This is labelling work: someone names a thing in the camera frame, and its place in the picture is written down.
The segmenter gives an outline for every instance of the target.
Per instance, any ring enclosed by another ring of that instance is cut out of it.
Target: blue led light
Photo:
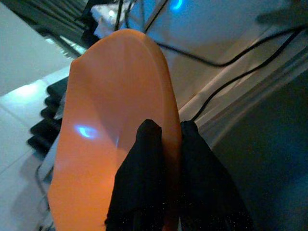
[[[98,132],[95,128],[87,126],[75,126],[75,129],[79,132],[80,135],[88,139],[95,139],[98,136]]]
[[[172,6],[171,9],[174,11],[178,10],[181,7],[182,3],[183,3],[183,0],[178,0],[178,3]]]

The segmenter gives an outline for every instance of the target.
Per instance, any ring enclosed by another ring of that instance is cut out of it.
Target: orange plastic object
[[[114,177],[145,119],[162,127],[177,227],[180,122],[166,60],[145,34],[117,31],[73,61],[49,202],[57,231],[103,231]]]

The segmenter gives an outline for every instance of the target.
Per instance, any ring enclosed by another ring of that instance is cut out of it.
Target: white tile floor
[[[0,231],[33,231],[43,218],[34,178],[41,160],[26,141],[29,129],[42,120],[47,86],[68,71],[66,67],[0,97]]]

